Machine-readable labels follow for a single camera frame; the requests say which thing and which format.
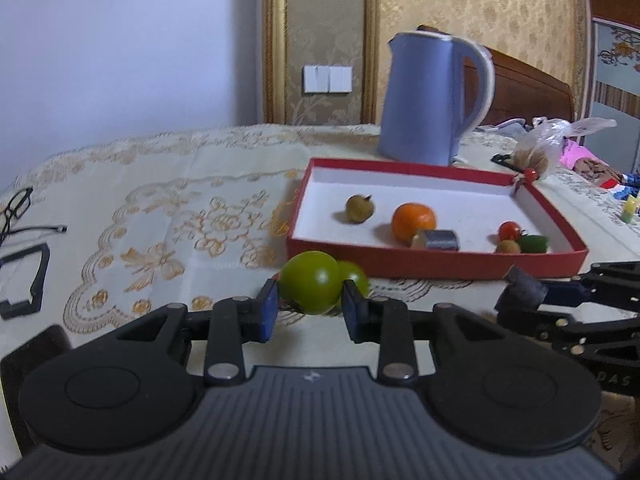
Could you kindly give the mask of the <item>brown longan far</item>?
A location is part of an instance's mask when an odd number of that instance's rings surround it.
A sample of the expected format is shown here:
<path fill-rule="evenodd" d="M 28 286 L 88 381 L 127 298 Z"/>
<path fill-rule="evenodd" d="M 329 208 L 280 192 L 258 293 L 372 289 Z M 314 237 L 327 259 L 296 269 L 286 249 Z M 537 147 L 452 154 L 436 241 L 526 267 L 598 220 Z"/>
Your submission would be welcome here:
<path fill-rule="evenodd" d="M 370 219 L 375 211 L 370 195 L 350 196 L 345 204 L 345 214 L 349 222 L 363 223 Z"/>

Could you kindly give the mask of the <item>gold picture frame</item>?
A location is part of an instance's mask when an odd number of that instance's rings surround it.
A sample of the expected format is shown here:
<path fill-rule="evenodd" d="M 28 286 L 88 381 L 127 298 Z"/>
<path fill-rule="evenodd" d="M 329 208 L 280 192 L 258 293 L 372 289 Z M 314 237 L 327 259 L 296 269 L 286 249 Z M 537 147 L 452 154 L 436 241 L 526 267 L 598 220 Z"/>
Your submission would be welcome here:
<path fill-rule="evenodd" d="M 307 66 L 342 68 L 340 91 L 304 88 Z M 293 126 L 374 124 L 378 0 L 262 0 L 262 116 Z"/>

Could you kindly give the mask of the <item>orange tangerine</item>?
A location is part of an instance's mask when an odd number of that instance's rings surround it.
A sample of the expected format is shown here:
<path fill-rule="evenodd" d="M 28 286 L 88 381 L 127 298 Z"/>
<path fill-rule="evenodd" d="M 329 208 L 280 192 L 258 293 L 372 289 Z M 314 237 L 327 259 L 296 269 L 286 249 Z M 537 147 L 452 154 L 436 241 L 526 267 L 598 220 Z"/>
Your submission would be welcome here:
<path fill-rule="evenodd" d="M 401 204 L 395 209 L 390 222 L 395 240 L 405 245 L 410 245 L 413 235 L 419 230 L 434 230 L 436 226 L 434 210 L 419 203 Z"/>

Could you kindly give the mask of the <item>black plastic frame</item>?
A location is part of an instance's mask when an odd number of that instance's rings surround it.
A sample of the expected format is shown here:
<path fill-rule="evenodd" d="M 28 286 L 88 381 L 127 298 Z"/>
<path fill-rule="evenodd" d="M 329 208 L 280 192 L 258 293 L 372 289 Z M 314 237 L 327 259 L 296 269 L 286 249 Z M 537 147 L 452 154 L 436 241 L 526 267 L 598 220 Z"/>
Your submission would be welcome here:
<path fill-rule="evenodd" d="M 20 284 L 25 287 L 21 295 L 1 300 L 1 318 L 3 321 L 37 314 L 42 308 L 44 282 L 50 262 L 50 248 L 41 243 L 11 252 L 1 257 L 1 269 L 21 266 L 24 260 L 32 260 L 28 273 L 22 276 Z"/>

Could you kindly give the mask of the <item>green tomato small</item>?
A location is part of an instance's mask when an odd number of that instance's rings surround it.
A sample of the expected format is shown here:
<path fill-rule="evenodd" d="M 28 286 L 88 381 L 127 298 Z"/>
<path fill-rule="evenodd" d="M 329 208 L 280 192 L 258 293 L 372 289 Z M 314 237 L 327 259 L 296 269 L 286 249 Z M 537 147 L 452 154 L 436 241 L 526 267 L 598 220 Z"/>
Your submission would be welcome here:
<path fill-rule="evenodd" d="M 363 297 L 367 297 L 369 295 L 370 282 L 367 274 L 364 273 L 360 266 L 356 263 L 345 260 L 338 260 L 337 264 L 341 280 L 343 282 L 353 281 L 360 294 Z"/>

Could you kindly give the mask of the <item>dark sugarcane piece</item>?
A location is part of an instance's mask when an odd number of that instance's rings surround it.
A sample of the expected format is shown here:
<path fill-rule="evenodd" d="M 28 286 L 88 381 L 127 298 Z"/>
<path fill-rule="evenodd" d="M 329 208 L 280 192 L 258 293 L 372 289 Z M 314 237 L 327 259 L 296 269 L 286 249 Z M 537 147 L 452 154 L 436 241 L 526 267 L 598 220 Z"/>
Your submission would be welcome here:
<path fill-rule="evenodd" d="M 451 230 L 419 230 L 410 243 L 412 249 L 458 252 L 460 242 L 456 232 Z"/>
<path fill-rule="evenodd" d="M 548 286 L 543 281 L 529 275 L 518 266 L 511 266 L 504 277 L 506 287 L 499 296 L 495 310 L 535 312 L 544 303 Z"/>

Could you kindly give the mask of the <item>black eyeglasses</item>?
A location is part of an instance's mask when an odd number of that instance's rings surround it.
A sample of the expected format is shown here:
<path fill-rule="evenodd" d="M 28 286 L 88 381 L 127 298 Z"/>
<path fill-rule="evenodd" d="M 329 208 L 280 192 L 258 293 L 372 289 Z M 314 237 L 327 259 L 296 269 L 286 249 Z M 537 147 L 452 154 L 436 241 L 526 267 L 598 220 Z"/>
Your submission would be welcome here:
<path fill-rule="evenodd" d="M 29 224 L 24 217 L 32 209 L 34 188 L 25 186 L 1 205 L 1 237 L 2 247 L 17 246 L 40 242 L 45 238 L 63 235 L 68 231 L 65 224 Z"/>

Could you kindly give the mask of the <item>green cucumber piece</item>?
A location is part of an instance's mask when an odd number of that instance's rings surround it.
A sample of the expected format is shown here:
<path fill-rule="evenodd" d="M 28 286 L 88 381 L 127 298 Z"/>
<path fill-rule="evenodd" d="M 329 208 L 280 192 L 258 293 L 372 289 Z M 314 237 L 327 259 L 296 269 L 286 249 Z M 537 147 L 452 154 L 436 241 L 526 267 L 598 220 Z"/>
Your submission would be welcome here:
<path fill-rule="evenodd" d="M 524 234 L 516 242 L 522 254 L 545 254 L 549 248 L 549 240 L 543 235 Z"/>

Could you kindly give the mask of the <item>floral tablecloth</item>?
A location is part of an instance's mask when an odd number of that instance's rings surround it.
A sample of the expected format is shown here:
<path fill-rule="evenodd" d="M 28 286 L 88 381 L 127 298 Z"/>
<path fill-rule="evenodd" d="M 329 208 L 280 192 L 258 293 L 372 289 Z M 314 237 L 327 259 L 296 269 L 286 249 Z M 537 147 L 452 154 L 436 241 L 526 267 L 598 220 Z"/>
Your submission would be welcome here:
<path fill-rule="evenodd" d="M 37 444 L 17 447 L 1 395 L 8 479 L 634 479 L 639 431 L 569 353 L 499 325 L 498 280 L 371 278 L 409 309 L 418 378 L 376 380 L 341 296 L 320 315 L 279 294 L 270 341 L 243 344 L 246 379 L 209 385 L 210 312 L 255 298 L 292 257 L 311 159 L 385 160 L 368 127 L 168 134 L 63 155 L 32 186 L 29 224 L 65 224 L 1 257 L 50 248 L 42 308 L 3 321 L 1 359 L 52 325 L 72 348 L 25 379 Z M 639 237 L 578 198 L 567 218 L 593 263 L 638 261 Z M 542 304 L 597 328 L 639 329 L 639 304 Z"/>

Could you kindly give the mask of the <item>green tomato large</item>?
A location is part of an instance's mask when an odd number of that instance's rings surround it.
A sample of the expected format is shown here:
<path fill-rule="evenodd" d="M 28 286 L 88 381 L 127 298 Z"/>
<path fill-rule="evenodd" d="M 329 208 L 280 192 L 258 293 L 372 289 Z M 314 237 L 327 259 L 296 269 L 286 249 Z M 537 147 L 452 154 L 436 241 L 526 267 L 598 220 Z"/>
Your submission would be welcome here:
<path fill-rule="evenodd" d="M 280 297 L 294 302 L 309 315 L 329 312 L 337 303 L 341 288 L 338 263 L 325 252 L 301 252 L 288 260 L 279 273 Z"/>

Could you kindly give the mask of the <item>tiny red cherry tomato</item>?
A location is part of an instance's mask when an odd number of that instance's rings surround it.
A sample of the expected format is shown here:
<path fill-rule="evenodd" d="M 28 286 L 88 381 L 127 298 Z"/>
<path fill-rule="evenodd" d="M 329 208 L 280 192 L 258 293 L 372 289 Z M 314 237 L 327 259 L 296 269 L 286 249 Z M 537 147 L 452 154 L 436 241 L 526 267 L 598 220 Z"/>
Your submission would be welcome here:
<path fill-rule="evenodd" d="M 523 172 L 523 176 L 526 182 L 532 183 L 538 179 L 538 174 L 533 168 L 526 168 Z"/>

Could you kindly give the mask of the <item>brown longan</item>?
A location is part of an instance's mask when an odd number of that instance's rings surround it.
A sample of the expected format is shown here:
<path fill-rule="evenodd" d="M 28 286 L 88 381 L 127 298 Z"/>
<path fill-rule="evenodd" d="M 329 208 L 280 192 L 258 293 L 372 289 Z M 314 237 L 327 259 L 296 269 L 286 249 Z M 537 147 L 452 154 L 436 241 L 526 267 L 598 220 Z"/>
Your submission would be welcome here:
<path fill-rule="evenodd" d="M 495 248 L 496 254 L 517 255 L 521 252 L 521 246 L 516 240 L 500 240 Z"/>
<path fill-rule="evenodd" d="M 370 195 L 350 196 L 345 204 L 345 214 L 349 222 L 363 223 L 370 219 L 375 211 Z"/>

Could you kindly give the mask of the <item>black smartphone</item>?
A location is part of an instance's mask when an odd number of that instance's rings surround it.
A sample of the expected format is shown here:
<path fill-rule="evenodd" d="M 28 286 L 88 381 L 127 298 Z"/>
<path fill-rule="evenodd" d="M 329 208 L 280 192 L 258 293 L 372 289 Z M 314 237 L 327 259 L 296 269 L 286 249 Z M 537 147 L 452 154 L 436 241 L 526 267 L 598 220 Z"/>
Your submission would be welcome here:
<path fill-rule="evenodd" d="M 37 441 L 32 437 L 18 406 L 18 394 L 26 377 L 41 364 L 70 351 L 65 330 L 52 325 L 33 336 L 1 360 L 1 385 L 9 421 L 18 449 L 28 453 Z"/>

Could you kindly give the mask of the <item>red shallow box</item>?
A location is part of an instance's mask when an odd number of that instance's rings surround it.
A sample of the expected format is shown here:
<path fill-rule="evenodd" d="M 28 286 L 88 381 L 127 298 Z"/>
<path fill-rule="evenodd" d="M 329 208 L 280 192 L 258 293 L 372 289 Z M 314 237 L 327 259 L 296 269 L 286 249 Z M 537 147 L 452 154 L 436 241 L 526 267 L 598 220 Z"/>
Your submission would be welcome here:
<path fill-rule="evenodd" d="M 401 240 L 394 214 L 431 211 L 448 248 Z M 285 239 L 286 254 L 320 250 L 371 278 L 498 280 L 511 266 L 536 278 L 568 278 L 589 249 L 522 177 L 388 160 L 314 158 L 305 171 Z"/>

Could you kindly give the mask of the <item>black holder near bag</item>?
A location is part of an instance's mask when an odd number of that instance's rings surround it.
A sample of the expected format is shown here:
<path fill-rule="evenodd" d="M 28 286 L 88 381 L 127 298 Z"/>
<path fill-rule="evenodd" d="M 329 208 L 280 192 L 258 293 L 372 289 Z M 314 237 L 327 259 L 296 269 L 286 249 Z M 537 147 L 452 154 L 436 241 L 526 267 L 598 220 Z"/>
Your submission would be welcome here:
<path fill-rule="evenodd" d="M 504 168 L 508 168 L 515 172 L 522 172 L 521 168 L 514 164 L 514 160 L 509 154 L 495 154 L 490 159 L 496 165 L 499 165 Z"/>

